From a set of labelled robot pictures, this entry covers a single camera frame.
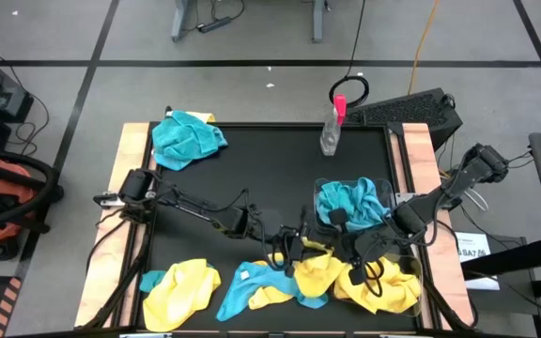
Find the black power strip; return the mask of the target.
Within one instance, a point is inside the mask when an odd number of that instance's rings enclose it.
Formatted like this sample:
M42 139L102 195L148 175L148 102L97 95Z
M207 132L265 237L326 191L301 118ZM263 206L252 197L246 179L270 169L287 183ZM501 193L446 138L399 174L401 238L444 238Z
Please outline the black power strip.
M223 17L222 19L218 19L218 20L215 20L211 23L202 23L202 24L199 24L196 29L202 33L202 34L206 34L208 32L211 32L213 30L216 30L218 28L221 28L223 26L226 26L228 24L230 24L231 22L233 21L233 19L229 16L227 17Z

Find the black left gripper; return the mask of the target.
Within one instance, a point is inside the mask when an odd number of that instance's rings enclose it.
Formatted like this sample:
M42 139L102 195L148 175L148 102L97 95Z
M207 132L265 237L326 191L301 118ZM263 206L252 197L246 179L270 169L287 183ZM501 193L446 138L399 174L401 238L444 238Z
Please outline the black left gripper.
M301 240L309 233L309 207L301 207L300 220L295 227L279 223L276 212L268 215L255 206L247 206L246 211L247 236L261 243L263 259L270 268L283 271L286 277L292 278L295 274L293 264L303 257Z

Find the black table frame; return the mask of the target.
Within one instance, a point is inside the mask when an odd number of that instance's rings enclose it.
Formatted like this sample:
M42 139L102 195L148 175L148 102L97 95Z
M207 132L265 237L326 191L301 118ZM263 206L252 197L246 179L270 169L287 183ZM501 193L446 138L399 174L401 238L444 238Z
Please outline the black table frame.
M279 223L293 227L298 225L301 207L313 205L319 178L398 182L388 131L382 126L344 127L332 157L320 150L319 123L222 123L219 128L228 142L226 148L181 171L163 169L162 176L220 206L247 189L257 208L278 213ZM167 270L174 263L205 258L222 279L209 307L195 312L181 325L182 330L354 333L412 331L420 324L416 316L373 315L356 303L336 299L316 310L289 300L259 310L245 309L218 321L216 314L238 266L262 259L260 243L228 238L209 223L172 207L156 207L152 224L148 270Z

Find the orange shop vacuum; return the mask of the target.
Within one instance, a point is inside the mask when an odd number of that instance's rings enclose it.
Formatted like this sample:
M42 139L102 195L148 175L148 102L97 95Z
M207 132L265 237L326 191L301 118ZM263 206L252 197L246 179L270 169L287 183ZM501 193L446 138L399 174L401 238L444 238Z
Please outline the orange shop vacuum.
M0 151L0 261L19 254L23 230L46 234L51 227L38 212L64 197L58 173L43 161Z

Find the white paper label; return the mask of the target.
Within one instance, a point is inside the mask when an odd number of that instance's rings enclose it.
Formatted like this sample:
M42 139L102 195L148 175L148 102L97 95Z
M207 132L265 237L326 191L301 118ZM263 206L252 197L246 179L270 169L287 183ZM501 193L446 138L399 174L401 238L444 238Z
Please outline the white paper label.
M487 236L485 234L456 232L456 241L460 263L490 255ZM470 290L500 290L500 285L495 276L469 280L465 282L465 286Z

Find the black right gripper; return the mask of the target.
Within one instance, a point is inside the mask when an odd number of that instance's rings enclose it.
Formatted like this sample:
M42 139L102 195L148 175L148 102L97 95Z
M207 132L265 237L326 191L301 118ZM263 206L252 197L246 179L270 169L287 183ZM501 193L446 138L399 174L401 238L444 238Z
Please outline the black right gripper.
M349 232L348 214L344 208L334 209L328 213L328 216L332 236L343 237L344 261L353 266L348 272L350 282L353 285L365 284L367 276L361 264L377 261L388 253L395 245L396 233L388 225Z

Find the wooden table board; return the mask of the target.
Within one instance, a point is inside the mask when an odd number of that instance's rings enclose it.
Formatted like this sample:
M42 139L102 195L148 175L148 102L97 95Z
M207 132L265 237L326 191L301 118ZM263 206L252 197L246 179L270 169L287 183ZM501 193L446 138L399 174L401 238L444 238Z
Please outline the wooden table board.
M149 124L126 123L120 140L107 190L117 192L131 169L150 167L147 146ZM101 212L103 223L97 226L98 247L89 259L85 286L76 315L75 327L85 325L112 295L121 278L134 262L142 246L145 227L122 224L111 207Z
M403 132L414 191L430 193L440 186L441 178L428 126L405 123ZM456 239L440 223L436 241L427 248L427 253L434 285L458 317L465 324L471 324L472 309L458 258Z

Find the clear spray bottle red trigger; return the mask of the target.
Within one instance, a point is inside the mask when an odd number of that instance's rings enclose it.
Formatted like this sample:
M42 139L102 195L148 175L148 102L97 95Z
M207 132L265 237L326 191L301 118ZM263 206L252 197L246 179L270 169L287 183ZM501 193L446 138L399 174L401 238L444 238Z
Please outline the clear spray bottle red trigger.
M341 135L341 127L347 115L347 98L343 94L337 94L333 98L333 108L326 115L322 133L320 136L320 146L325 156L333 156Z

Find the black computer tower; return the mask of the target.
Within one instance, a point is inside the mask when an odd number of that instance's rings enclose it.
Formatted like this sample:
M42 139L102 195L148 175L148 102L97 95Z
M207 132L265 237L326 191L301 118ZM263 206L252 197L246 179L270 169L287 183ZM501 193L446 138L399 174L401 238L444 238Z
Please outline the black computer tower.
M402 133L398 124L425 123L434 150L438 150L462 126L452 95L434 88L390 100L349 108L349 123L361 125L387 124Z

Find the clear plastic basket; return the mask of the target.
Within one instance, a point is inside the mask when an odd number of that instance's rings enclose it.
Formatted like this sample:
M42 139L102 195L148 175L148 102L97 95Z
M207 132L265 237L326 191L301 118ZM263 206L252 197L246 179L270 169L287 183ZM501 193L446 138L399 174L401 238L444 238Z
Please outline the clear plastic basket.
M356 183L357 183L357 179L354 179L354 180L330 180L330 179L327 179L327 178L319 178L316 182L315 182L315 185L314 185L314 207L315 207L315 211L317 212L317 208L316 208L316 200L317 200L317 195L320 191L320 188L322 185L326 184L326 183L329 183L329 182L333 182L333 181L338 181L342 184L345 184L345 185L352 185L352 186L355 186ZM384 216L385 217L388 217L391 210L394 208L395 206L395 202L394 202L394 189L393 189L393 186L392 184L386 180L386 179L371 179L375 185L376 185L376 188L377 188L377 194L378 194L378 198L379 198L379 201L386 207L389 209L389 212ZM381 223L379 224L376 224L376 225L372 225L372 226L368 226L368 227L365 227L365 228L362 228L362 229L354 229L354 230L348 230L349 232L353 232L353 231L360 231L360 230L364 230L364 229L367 229L367 228L371 228L371 227L374 227L374 226L378 226L380 225Z
M409 255L400 256L400 255L389 253L389 254L387 254L386 256L383 256L383 257L387 258L388 260L390 260L390 261L392 261L394 263L397 263L402 272L407 273L407 274L414 274L418 278L418 280L420 282L420 286L421 286L421 294L420 294L417 302L413 306L411 306L409 309L407 309L405 312L400 313L402 315L407 315L407 316L417 316L420 313L419 300L422 298L422 294L423 294L423 287L422 287L423 273L422 273L422 268L420 266L420 262L415 257L409 256ZM352 269L352 267L347 267L344 270L346 270L346 269L348 269L348 271L350 271ZM379 261L378 262L367 263L365 269L366 269L366 276L367 276L365 285L367 286L368 290L373 295L375 295L377 297L381 297L382 296L382 287L381 287L381 285L379 283L379 278L383 274L383 266L382 266L382 264ZM353 300L350 300L350 299L343 299L343 301L347 301L347 302L350 302L350 303L356 303L356 302L354 302ZM385 311L378 310L374 315L378 314L379 312L385 312Z

